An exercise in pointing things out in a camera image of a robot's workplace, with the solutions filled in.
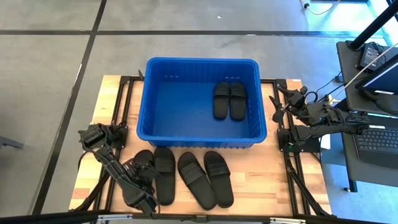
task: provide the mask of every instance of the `white cable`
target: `white cable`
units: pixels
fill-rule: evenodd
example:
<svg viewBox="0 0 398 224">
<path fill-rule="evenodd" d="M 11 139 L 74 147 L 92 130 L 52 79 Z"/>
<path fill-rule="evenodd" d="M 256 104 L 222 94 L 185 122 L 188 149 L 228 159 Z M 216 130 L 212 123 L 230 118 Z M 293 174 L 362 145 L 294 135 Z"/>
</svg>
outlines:
<svg viewBox="0 0 398 224">
<path fill-rule="evenodd" d="M 310 9 L 310 6 L 307 6 L 306 9 L 308 9 L 312 14 L 319 16 L 319 15 L 322 15 L 323 13 L 329 11 L 329 10 L 332 9 L 333 7 L 335 7 L 335 6 L 337 5 L 337 3 L 339 3 L 340 1 L 341 1 L 341 0 L 337 0 L 337 2 L 335 2 L 332 6 L 330 6 L 329 9 L 327 9 L 326 11 L 320 12 L 320 13 L 313 12 L 313 11 Z"/>
<path fill-rule="evenodd" d="M 354 76 L 354 78 L 352 78 L 352 79 L 347 83 L 347 85 L 345 85 L 344 88 L 343 88 L 340 92 L 338 92 L 337 95 L 336 95 L 330 102 L 333 102 L 333 100 L 335 100 L 336 97 L 337 97 L 338 95 L 340 95 L 340 93 L 343 92 L 343 91 L 356 79 L 356 77 L 358 77 L 358 76 L 359 76 L 360 74 L 362 74 L 369 66 L 371 66 L 371 65 L 373 64 L 373 62 L 377 61 L 379 58 L 381 58 L 385 53 L 387 53 L 389 50 L 391 50 L 391 49 L 392 49 L 393 47 L 395 47 L 397 44 L 398 44 L 398 43 L 396 43 L 396 44 L 394 44 L 393 46 L 389 47 L 385 52 L 381 53 L 381 54 L 380 54 L 379 56 L 377 56 L 371 63 L 369 63 L 367 66 L 365 66 L 360 72 L 358 72 L 358 74 L 356 74 L 356 75 Z"/>
</svg>

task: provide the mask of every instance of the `desk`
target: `desk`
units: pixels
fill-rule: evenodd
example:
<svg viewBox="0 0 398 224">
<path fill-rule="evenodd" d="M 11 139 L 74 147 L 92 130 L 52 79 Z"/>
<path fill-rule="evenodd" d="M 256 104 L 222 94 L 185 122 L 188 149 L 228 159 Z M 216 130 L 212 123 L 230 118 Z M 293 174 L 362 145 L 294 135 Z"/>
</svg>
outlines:
<svg viewBox="0 0 398 224">
<path fill-rule="evenodd" d="M 92 123 L 109 124 L 112 118 L 113 108 L 118 92 L 120 76 L 105 75 L 99 91 Z M 300 89 L 300 80 L 287 80 L 288 87 Z M 131 104 L 127 125 L 129 134 L 126 147 L 121 151 L 121 162 L 124 162 L 143 150 L 153 151 L 154 146 L 142 141 L 136 134 L 136 125 L 141 103 L 142 89 L 144 82 L 134 82 Z M 266 111 L 266 123 L 268 136 L 260 144 L 255 144 L 249 149 L 204 149 L 204 148 L 181 148 L 172 147 L 175 160 L 184 152 L 194 153 L 203 166 L 203 156 L 206 151 L 212 150 L 220 153 L 226 160 L 231 171 L 231 183 L 234 192 L 234 204 L 229 208 L 215 207 L 210 211 L 204 211 L 188 188 L 176 173 L 175 200 L 170 206 L 162 206 L 162 214 L 174 215 L 229 215 L 246 217 L 263 217 L 277 215 L 279 217 L 292 216 L 292 208 L 289 199 L 287 175 L 282 153 L 279 151 L 276 130 L 278 124 L 272 121 L 275 111 L 269 95 L 273 94 L 271 84 L 262 84 L 262 97 Z M 328 196 L 326 193 L 325 181 L 322 168 L 318 161 L 307 153 L 301 153 L 302 167 L 305 183 L 315 200 L 322 208 L 331 213 Z M 75 189 L 73 191 L 70 208 L 79 206 L 85 197 L 93 190 L 100 175 L 101 164 L 95 160 L 92 154 L 87 154 L 80 166 Z M 100 208 L 104 208 L 108 185 L 104 187 L 101 197 Z M 302 201 L 298 187 L 295 188 L 299 211 L 303 213 Z M 124 202 L 119 186 L 115 187 L 111 212 L 141 213 L 138 210 L 128 207 Z"/>
<path fill-rule="evenodd" d="M 350 50 L 347 47 L 346 42 L 337 43 L 337 52 L 344 82 L 348 82 L 359 72 L 355 65 L 359 60 L 360 52 L 353 52 Z M 395 56 L 395 54 L 398 54 L 397 48 L 388 51 L 386 54 L 387 60 Z M 359 95 L 359 91 L 354 87 L 357 82 L 358 81 L 354 81 L 348 88 L 346 88 L 346 99 L 338 103 L 337 107 L 348 111 L 366 111 L 368 113 L 387 114 L 379 110 L 374 103 L 365 100 Z M 392 109 L 397 110 L 397 99 L 397 96 L 385 95 L 383 99 L 381 98 L 381 102 L 385 105 L 389 105 Z M 398 176 L 398 170 L 361 162 L 356 154 L 353 137 L 348 134 L 342 134 L 342 137 L 349 179 L 349 189 L 351 192 L 358 191 L 356 188 L 356 180 L 398 187 L 398 179 L 394 178 Z"/>
</svg>

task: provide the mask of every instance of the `wooden table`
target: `wooden table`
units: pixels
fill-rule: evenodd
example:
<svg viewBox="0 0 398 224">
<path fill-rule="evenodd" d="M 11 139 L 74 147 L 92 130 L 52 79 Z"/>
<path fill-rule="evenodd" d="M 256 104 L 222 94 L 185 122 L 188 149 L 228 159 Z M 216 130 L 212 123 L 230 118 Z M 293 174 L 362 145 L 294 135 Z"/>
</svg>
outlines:
<svg viewBox="0 0 398 224">
<path fill-rule="evenodd" d="M 99 90 L 92 123 L 109 124 L 111 122 L 116 95 L 118 93 L 119 75 L 105 75 Z M 300 80 L 287 80 L 289 89 L 302 86 Z M 121 151 L 120 162 L 134 157 L 143 150 L 153 151 L 154 146 L 142 141 L 136 134 L 137 119 L 141 103 L 144 82 L 134 82 L 131 104 L 127 125 L 129 134 L 126 147 Z M 124 90 L 121 107 L 119 109 L 119 120 L 123 113 L 124 99 L 127 90 Z M 269 95 L 273 96 L 271 84 L 262 84 L 262 99 L 266 112 L 267 138 L 260 144 L 255 144 L 249 149 L 204 149 L 204 148 L 181 148 L 173 147 L 171 150 L 175 155 L 176 162 L 184 152 L 192 152 L 196 155 L 199 163 L 203 165 L 203 156 L 206 151 L 216 151 L 226 160 L 231 171 L 231 183 L 234 192 L 234 204 L 229 208 L 215 207 L 210 211 L 204 211 L 194 199 L 185 186 L 178 172 L 176 173 L 175 200 L 170 206 L 162 206 L 162 214 L 177 215 L 244 215 L 244 216 L 292 216 L 287 185 L 287 174 L 283 155 L 279 151 L 276 130 L 278 124 L 272 121 L 275 111 Z M 329 199 L 326 193 L 325 181 L 319 162 L 309 153 L 301 153 L 305 184 L 322 208 L 331 213 Z M 101 164 L 95 160 L 92 154 L 87 154 L 80 166 L 76 178 L 70 208 L 79 206 L 85 197 L 93 190 L 100 175 Z M 104 208 L 108 184 L 104 187 L 100 208 Z M 303 213 L 300 191 L 295 186 L 297 202 L 300 213 Z M 124 202 L 121 189 L 116 185 L 112 206 L 112 212 L 137 213 L 140 211 L 128 207 Z"/>
</svg>

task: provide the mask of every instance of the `pair of slippers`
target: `pair of slippers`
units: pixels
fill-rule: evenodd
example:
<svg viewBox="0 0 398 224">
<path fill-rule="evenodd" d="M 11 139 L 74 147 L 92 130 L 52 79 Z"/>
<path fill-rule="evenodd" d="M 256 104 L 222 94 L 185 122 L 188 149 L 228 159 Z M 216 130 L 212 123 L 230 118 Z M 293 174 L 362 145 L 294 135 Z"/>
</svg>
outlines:
<svg viewBox="0 0 398 224">
<path fill-rule="evenodd" d="M 171 205 L 175 197 L 175 158 L 166 147 L 157 147 L 152 154 L 150 150 L 139 151 L 134 158 L 123 165 L 137 164 L 142 167 L 142 176 L 151 183 L 155 179 L 157 200 L 161 205 Z"/>
<path fill-rule="evenodd" d="M 191 152 L 186 152 L 178 159 L 178 172 L 199 205 L 204 210 L 211 210 L 217 204 L 228 208 L 234 203 L 230 171 L 224 158 L 217 152 L 206 152 L 206 172 Z"/>
<path fill-rule="evenodd" d="M 244 119 L 246 111 L 246 91 L 242 83 L 217 83 L 213 92 L 213 115 L 217 119 L 225 119 L 228 105 L 231 107 L 231 117 L 236 121 Z"/>
</svg>

